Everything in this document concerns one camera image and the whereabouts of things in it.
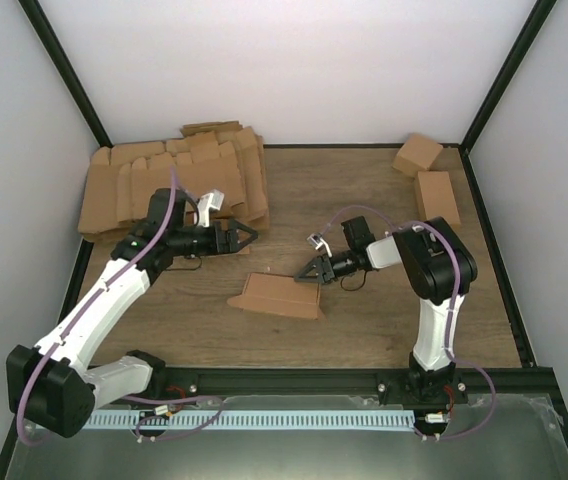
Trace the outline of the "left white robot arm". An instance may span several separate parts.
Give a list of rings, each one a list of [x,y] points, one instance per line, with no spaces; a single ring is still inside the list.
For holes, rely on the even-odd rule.
[[[194,202],[178,188],[160,188],[139,220],[111,252],[87,294],[35,346],[16,346],[6,360],[9,408],[18,431],[26,422],[61,437],[77,434],[94,410],[128,396],[148,404],[168,392],[165,361],[140,350],[100,367],[91,361],[108,333],[175,258],[242,251],[257,240],[235,220],[212,221],[220,205],[213,190]]]

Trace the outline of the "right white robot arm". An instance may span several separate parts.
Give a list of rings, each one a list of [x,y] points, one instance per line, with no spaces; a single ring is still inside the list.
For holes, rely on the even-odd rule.
[[[383,239],[375,238],[362,216],[344,221],[342,231],[348,248],[339,252],[331,251],[321,234],[309,236],[309,243],[324,252],[295,273],[294,280],[328,285],[358,271],[368,274],[402,265],[419,298],[406,387],[415,400],[432,402],[453,381],[457,318],[478,275],[474,257],[442,217],[410,222]]]

